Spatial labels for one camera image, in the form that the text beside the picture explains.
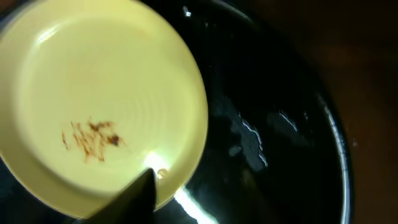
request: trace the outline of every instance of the plate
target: plate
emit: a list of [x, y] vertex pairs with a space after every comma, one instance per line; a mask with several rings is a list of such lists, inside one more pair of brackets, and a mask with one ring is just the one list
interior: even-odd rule
[[147, 167], [157, 209], [193, 174], [208, 110], [188, 47], [128, 0], [31, 4], [0, 41], [1, 156], [67, 215], [104, 207]]

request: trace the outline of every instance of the yellow plate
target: yellow plate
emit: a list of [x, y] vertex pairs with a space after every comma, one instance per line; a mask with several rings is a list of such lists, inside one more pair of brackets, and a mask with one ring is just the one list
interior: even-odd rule
[[128, 0], [47, 0], [0, 40], [1, 156], [37, 198], [85, 218], [146, 167], [157, 208], [193, 174], [205, 89], [187, 46]]

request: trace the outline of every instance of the black pot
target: black pot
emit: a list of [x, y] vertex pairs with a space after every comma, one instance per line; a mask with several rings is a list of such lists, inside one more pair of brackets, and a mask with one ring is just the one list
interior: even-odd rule
[[[201, 208], [219, 223], [351, 223], [343, 130], [284, 38], [224, 1], [144, 2], [182, 36], [205, 82], [208, 139], [186, 186]], [[158, 220], [186, 223], [172, 204]]]

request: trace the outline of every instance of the brown background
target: brown background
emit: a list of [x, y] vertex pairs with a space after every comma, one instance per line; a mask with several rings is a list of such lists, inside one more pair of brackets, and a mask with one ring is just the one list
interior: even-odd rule
[[[0, 11], [11, 2], [0, 0]], [[251, 0], [318, 71], [340, 112], [354, 169], [354, 224], [398, 223], [396, 2]]]

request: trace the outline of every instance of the wooden surface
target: wooden surface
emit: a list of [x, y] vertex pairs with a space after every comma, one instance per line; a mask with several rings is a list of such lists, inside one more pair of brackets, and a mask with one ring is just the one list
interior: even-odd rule
[[329, 89], [351, 151], [354, 224], [398, 223], [396, 2], [252, 2]]
[[0, 12], [10, 7], [13, 2], [14, 0], [0, 0]]

